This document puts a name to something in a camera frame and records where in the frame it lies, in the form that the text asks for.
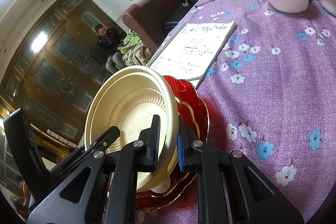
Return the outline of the beige plastic bowl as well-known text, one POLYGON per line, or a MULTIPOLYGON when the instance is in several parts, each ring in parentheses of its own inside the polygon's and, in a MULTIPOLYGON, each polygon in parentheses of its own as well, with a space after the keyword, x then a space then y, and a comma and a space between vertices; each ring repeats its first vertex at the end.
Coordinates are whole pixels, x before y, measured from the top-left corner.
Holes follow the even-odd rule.
POLYGON ((138 174, 138 192, 167 192, 171 184, 170 174, 178 161, 178 109, 167 81, 144 66, 135 65, 118 71, 95 95, 85 123, 86 149, 111 126, 119 128, 120 137, 106 148, 112 153, 137 140, 142 130, 150 128, 154 115, 160 117, 157 170, 138 174))

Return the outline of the large red plate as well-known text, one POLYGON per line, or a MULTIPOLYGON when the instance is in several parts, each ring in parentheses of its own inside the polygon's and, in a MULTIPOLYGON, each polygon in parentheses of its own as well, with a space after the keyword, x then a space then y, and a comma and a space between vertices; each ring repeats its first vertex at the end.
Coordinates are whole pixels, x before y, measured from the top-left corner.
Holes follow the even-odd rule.
MULTIPOLYGON (((196 88, 186 80, 177 80, 171 76, 164 78, 177 98, 178 112, 182 116, 185 128, 193 130, 199 140, 207 142, 210 126, 209 111, 204 100, 198 96, 196 88)), ((137 210, 161 209, 172 204, 196 177, 196 172, 182 173, 176 165, 170 174, 171 186, 168 191, 162 194, 151 190, 137 193, 135 208, 137 210)))

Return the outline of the purple floral tablecloth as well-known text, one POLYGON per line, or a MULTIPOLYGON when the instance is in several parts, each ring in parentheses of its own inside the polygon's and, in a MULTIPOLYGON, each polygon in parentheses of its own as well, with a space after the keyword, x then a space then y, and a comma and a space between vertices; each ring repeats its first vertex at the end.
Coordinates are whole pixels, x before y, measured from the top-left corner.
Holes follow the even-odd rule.
POLYGON ((198 87, 210 145, 242 151, 312 221, 335 184, 335 17, 318 0, 217 0, 183 21, 236 23, 198 87))

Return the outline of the black pen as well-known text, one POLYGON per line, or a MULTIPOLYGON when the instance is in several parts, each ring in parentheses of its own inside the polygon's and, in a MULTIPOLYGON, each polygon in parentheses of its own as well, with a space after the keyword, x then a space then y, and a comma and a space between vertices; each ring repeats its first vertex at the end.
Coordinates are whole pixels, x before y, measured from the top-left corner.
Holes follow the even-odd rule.
POLYGON ((203 3, 200 3, 199 5, 195 5, 194 7, 198 8, 198 7, 204 6, 204 5, 206 5, 208 3, 211 3, 211 2, 214 2, 214 1, 217 1, 217 0, 207 0, 207 1, 203 2, 203 3))

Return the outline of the red plate with gold rim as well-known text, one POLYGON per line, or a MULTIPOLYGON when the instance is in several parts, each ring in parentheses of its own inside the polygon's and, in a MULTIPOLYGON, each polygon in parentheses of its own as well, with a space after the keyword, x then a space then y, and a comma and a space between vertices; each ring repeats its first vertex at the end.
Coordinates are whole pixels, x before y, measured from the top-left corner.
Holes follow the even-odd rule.
MULTIPOLYGON (((195 120, 193 108, 185 101, 175 97, 177 101, 178 111, 180 112, 181 118, 185 118, 184 123, 185 131, 187 136, 192 140, 200 139, 200 129, 195 120)), ((150 199, 150 198, 172 198, 175 199, 176 196, 179 196, 184 188, 194 179, 194 172, 181 171, 178 163, 178 148, 175 149, 172 161, 169 165, 170 180, 171 184, 169 189, 164 193, 155 193, 152 190, 145 192, 138 192, 136 197, 140 199, 150 199)))

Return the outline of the open notebook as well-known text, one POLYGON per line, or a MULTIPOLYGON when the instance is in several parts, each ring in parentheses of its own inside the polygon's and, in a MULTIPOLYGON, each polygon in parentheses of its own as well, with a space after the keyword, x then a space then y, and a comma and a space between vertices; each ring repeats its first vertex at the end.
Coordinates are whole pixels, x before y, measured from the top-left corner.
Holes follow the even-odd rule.
POLYGON ((179 80, 200 80, 236 27, 229 23, 186 23, 150 61, 149 68, 179 80))

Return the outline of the dark wooden doors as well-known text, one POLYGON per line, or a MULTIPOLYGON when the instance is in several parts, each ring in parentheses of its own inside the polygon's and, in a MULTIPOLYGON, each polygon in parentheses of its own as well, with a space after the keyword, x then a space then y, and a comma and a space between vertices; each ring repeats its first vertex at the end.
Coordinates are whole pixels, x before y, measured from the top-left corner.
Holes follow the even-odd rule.
POLYGON ((33 25, 1 80, 1 102, 23 109, 43 133, 73 146, 84 134, 93 98, 110 77, 112 54, 96 32, 119 46, 124 31, 92 0, 57 0, 33 25))

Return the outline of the seated man in black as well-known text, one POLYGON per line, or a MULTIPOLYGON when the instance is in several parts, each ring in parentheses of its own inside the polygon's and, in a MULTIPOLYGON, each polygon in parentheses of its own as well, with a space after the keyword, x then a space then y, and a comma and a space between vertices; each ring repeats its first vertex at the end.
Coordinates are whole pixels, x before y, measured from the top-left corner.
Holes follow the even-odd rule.
POLYGON ((125 68, 126 64, 122 59, 123 54, 121 50, 126 33, 113 27, 107 29, 102 24, 96 25, 95 31, 98 35, 97 45, 109 55, 105 64, 106 69, 114 74, 120 69, 125 68))

